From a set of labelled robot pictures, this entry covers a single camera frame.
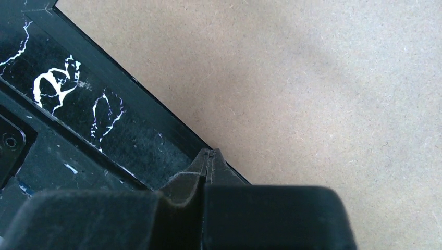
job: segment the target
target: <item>cardboard surface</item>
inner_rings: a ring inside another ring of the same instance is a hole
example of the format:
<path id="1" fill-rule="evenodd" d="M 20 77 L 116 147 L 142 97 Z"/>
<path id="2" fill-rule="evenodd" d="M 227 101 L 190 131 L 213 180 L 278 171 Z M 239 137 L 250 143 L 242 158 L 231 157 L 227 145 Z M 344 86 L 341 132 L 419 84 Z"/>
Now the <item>cardboard surface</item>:
<path id="1" fill-rule="evenodd" d="M 252 183 L 333 188 L 361 249 L 440 249 L 441 5 L 57 7 Z"/>

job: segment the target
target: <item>tan surface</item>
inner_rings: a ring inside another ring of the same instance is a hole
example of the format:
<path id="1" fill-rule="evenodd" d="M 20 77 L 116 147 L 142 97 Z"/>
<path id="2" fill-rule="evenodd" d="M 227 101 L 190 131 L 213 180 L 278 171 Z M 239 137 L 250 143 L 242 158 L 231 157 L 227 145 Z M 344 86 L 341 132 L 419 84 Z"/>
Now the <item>tan surface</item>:
<path id="1" fill-rule="evenodd" d="M 252 183 L 335 189 L 361 249 L 442 249 L 441 1 L 129 2 L 57 6 Z"/>

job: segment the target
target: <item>brown cardboard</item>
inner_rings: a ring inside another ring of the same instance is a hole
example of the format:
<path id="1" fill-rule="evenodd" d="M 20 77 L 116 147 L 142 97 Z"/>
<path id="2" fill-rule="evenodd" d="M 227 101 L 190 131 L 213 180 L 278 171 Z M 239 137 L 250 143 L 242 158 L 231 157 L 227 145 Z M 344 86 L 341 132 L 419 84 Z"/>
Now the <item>brown cardboard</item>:
<path id="1" fill-rule="evenodd" d="M 333 188 L 361 249 L 442 249 L 441 2 L 349 2 L 57 7 L 252 183 Z"/>

